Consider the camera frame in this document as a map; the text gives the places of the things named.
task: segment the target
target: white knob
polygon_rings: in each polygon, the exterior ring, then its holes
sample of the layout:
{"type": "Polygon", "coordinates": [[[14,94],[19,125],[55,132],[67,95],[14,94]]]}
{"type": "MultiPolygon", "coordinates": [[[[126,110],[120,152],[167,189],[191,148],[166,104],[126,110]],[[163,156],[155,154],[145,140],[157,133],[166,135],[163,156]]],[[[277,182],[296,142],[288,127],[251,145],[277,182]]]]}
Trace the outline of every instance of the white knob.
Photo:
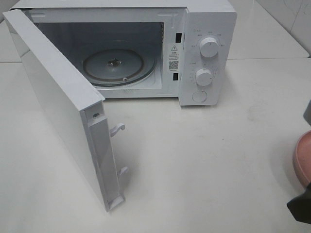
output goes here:
{"type": "Polygon", "coordinates": [[[213,81],[213,75],[209,69],[200,69],[195,73],[195,80],[199,86],[207,86],[213,81]]]}
{"type": "Polygon", "coordinates": [[[214,37],[207,37],[200,43],[200,52],[204,57],[213,57],[218,53],[219,42],[214,37]]]}

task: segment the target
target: microwave oven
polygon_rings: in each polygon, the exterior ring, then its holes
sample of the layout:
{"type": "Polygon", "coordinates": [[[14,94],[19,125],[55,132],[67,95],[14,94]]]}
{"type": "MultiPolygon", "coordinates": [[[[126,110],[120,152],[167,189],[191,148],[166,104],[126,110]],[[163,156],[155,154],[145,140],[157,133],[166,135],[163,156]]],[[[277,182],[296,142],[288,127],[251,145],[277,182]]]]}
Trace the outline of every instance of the microwave oven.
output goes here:
{"type": "Polygon", "coordinates": [[[42,108],[106,210],[124,201],[105,98],[212,105],[237,14],[227,0],[20,0],[3,13],[42,108]]]}

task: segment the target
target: microwave door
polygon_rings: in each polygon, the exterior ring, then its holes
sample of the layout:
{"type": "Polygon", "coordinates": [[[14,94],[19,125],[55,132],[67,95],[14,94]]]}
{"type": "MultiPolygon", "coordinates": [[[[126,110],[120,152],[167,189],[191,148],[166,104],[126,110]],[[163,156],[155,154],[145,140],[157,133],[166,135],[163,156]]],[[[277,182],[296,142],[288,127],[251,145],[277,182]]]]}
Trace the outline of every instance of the microwave door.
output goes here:
{"type": "Polygon", "coordinates": [[[4,18],[37,99],[91,188],[109,211],[124,201],[120,191],[104,97],[20,10],[4,18]]]}

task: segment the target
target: wall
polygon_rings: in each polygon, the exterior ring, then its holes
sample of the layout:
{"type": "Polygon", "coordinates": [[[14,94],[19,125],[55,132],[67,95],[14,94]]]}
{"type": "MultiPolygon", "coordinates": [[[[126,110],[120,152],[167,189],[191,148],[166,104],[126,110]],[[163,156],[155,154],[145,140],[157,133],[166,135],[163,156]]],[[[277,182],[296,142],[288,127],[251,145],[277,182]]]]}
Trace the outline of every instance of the wall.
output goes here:
{"type": "Polygon", "coordinates": [[[257,0],[311,54],[311,0],[257,0]]]}
{"type": "Polygon", "coordinates": [[[8,11],[18,0],[0,0],[0,22],[3,21],[2,12],[8,11]]]}

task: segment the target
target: sticker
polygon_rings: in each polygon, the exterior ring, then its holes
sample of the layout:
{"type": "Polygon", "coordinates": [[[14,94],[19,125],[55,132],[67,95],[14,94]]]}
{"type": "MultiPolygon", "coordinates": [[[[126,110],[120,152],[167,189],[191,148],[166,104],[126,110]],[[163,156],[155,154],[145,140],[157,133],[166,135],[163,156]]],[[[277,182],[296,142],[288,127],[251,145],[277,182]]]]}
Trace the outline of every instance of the sticker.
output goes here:
{"type": "Polygon", "coordinates": [[[168,44],[168,69],[169,71],[179,71],[179,56],[182,52],[182,46],[180,43],[168,44]]]}

